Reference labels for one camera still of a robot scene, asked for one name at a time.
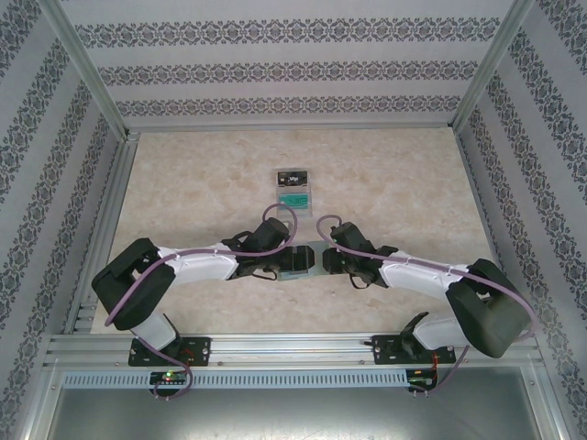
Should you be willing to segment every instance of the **robotic arm link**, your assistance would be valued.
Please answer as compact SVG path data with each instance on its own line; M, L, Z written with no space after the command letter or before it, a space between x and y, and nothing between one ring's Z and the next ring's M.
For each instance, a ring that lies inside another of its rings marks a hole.
M293 216L291 232L276 218L267 218L278 205L267 208L254 232L242 232L210 247L156 247L148 238L132 243L92 282L109 313L106 325L132 331L157 356L186 369L191 383L183 339L169 319L156 311L157 304L170 287L188 282L266 278L258 270L272 272L276 279L277 272L314 266L311 247L290 247L297 230L295 212L283 205ZM338 220L330 236L320 228L328 218ZM491 261L480 258L470 265L447 265L411 257L396 247L375 248L355 225L342 223L335 215L320 218L316 229L331 246L322 255L327 273L348 274L357 289L375 284L448 302L451 313L421 313L402 332L402 350L412 358L417 358L418 351L463 345L499 358L514 341L530 337L537 328L531 307ZM528 325L530 329L520 336Z

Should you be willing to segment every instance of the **patterned wallpaper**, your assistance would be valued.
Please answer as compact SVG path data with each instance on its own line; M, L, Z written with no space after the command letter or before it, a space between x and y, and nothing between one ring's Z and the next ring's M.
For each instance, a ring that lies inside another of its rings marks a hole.
M447 123L511 2L62 4L141 128Z
M34 0L0 3L0 439L60 333L116 138Z
M539 337L571 438L587 438L587 14L537 1L460 135L500 262Z

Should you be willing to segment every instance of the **white arm segment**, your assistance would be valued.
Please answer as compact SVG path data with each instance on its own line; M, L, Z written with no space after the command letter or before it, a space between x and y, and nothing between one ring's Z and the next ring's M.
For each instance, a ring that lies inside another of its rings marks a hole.
M227 246L218 243L204 249L230 250ZM159 256L167 257L176 254L182 249L159 248ZM175 280L170 287L193 281L227 280L237 269L237 258L234 255L193 254L178 259L171 259L165 263L173 268ZM150 316L133 327L132 332L160 350L169 345L176 337L175 330L161 312L154 311Z
M222 243L213 246L202 247L202 249L230 250ZM159 248L159 256L167 257L176 254L183 249ZM175 271L175 280L172 286L179 286L188 282L203 280L227 280L237 269L237 258L234 255L215 254L193 254L178 259L172 259L165 263Z
M410 255L402 251L393 253L393 256L410 257ZM435 261L429 260L423 261L436 263ZM443 266L467 271L467 265L464 264L452 266L443 264ZM437 270L392 261L383 262L379 272L388 287L421 292L445 302L448 302L446 291L449 289L449 285L462 278L450 273L440 273ZM465 346L469 344L452 310L446 313L432 313L426 316L416 325L414 336L428 350L436 350L439 347L445 346Z

